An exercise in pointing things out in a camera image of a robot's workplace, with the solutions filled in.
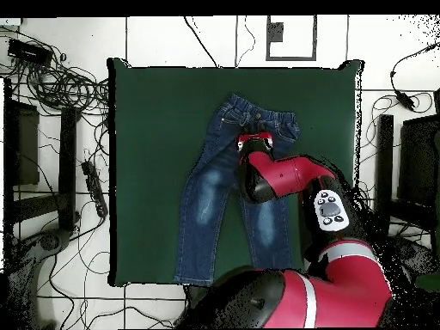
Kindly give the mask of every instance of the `blue jeans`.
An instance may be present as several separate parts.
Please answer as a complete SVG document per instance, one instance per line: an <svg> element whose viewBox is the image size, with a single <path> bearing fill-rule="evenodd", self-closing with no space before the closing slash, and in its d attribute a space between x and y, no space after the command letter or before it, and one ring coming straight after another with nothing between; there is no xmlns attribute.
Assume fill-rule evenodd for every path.
<svg viewBox="0 0 440 330"><path fill-rule="evenodd" d="M231 95L212 117L183 191L175 282L212 284L224 209L231 189L238 187L235 138L242 126L256 131L258 123L272 134L274 157L287 156L299 136L294 113L268 111ZM287 198L254 205L240 197L240 206L254 267L291 268Z"/></svg>

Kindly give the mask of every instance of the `white floor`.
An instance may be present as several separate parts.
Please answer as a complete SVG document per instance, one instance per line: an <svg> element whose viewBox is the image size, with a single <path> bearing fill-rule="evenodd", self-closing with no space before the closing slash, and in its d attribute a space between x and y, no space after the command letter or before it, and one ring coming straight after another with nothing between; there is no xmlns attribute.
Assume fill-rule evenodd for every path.
<svg viewBox="0 0 440 330"><path fill-rule="evenodd" d="M235 16L215 17L188 17L189 23L195 28L199 38L211 53L216 62L224 67L233 67L235 64ZM288 29L292 20L286 19L284 28ZM384 95L391 95L392 89L389 72L401 58L439 41L440 31L435 33L434 21L426 15L414 16L385 16L385 15L318 15L317 59L315 62L266 62L266 17L250 15L245 22L245 16L239 16L238 23L238 58L247 49L240 62L240 67L248 66L320 66L337 68L346 59L362 59L365 61L362 76L362 115L363 129L371 120L371 107L375 100ZM212 66L212 61L197 42L191 30L186 26L182 17L130 17L126 18L51 18L25 19L20 31L57 46L67 56L69 66L81 67L93 73L98 81L107 78L106 60L109 57L126 58L132 66L168 65L168 66ZM399 64L394 77L398 89L415 95L425 91L440 88L440 51L438 49L423 53L416 58L409 58ZM0 63L10 64L7 57L7 39L0 38ZM21 101L28 95L26 85L20 88ZM420 99L419 110L429 106L428 98ZM377 107L387 106L386 101L377 104ZM419 114L411 113L397 105L387 113L394 115L395 144L399 143L399 129L406 119L413 119ZM434 106L426 111L426 115L434 114ZM99 123L99 117L90 117L92 123ZM40 118L40 129L48 137L59 135L59 121L57 118ZM93 128L83 120L78 124L77 158L84 160L87 151L95 149ZM40 134L40 145L54 144L58 150L57 141L47 139ZM102 144L108 149L108 140L105 137ZM362 150L361 159L374 153L369 147ZM399 149L394 149L394 169L397 177ZM108 171L102 158L97 160L101 169L101 179L107 180ZM361 180L369 188L373 187L374 163L372 157L361 165ZM58 190L58 156L50 148L40 150L39 164L45 171L54 191ZM103 184L107 191L108 183ZM76 178L76 206L82 207L89 196L84 178L78 170ZM35 195L35 192L47 192L44 180L38 187L21 187L21 198ZM55 218L55 214L48 214L38 219L17 224L16 235L29 236L41 229L41 226ZM93 228L99 221L93 204L84 208L82 214L82 231ZM88 264L93 257L109 250L109 225L106 222L95 231L89 242L82 250L82 257ZM130 284L126 288L113 288L107 284L106 274L89 272L87 283L84 285L86 267L77 254L78 244L82 246L89 238L86 235L78 242L71 243L58 257L57 269L59 273L53 279L54 284L69 296L73 296L75 309L66 323L66 327L74 324L79 315L83 298L87 297L87 324L90 325L94 317L122 310L124 306L135 307L142 313L160 319L176 318L184 306L184 294L181 286L159 284ZM59 324L69 313L71 303L56 293L46 282L53 259L44 264L39 278L39 305L43 319L56 319ZM97 272L108 270L108 254L99 254L91 263L90 268ZM93 321L91 329L121 329L147 328L155 322L145 318L134 309L127 309L119 314L100 317ZM74 329L83 329L79 321Z"/></svg>

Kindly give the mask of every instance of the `red robot arm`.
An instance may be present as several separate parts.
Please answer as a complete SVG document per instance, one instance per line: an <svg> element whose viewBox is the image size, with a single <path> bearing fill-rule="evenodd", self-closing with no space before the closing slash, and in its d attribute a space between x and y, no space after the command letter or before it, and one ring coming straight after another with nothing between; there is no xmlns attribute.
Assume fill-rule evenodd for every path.
<svg viewBox="0 0 440 330"><path fill-rule="evenodd" d="M240 135L237 149L247 201L298 193L310 233L302 251L306 271L253 270L222 279L180 326L377 326L392 293L335 174L308 156L274 160L267 132Z"/></svg>

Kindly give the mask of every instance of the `jeans pocket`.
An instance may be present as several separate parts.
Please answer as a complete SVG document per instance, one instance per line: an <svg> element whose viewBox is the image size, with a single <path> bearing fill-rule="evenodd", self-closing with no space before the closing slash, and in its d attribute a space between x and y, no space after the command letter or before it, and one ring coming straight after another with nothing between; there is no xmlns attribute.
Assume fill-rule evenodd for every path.
<svg viewBox="0 0 440 330"><path fill-rule="evenodd" d="M294 143L300 136L300 130L296 121L283 121L277 125L277 134L280 138Z"/></svg>
<svg viewBox="0 0 440 330"><path fill-rule="evenodd" d="M242 120L243 120L242 111L240 111L234 107L227 108L222 114L222 122L223 123L240 124L242 122Z"/></svg>

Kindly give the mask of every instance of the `green cloth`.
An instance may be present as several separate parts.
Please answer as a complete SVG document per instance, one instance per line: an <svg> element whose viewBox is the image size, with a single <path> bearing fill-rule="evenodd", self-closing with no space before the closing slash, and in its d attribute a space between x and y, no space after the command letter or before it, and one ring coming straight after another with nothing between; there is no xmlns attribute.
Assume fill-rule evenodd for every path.
<svg viewBox="0 0 440 330"><path fill-rule="evenodd" d="M127 68L115 59L117 251L115 284L173 283L180 196L212 114L235 93L264 109L296 114L292 154L325 156L352 179L355 80L361 62L329 69ZM290 241L302 266L296 196ZM250 265L238 196L231 194L215 277Z"/></svg>

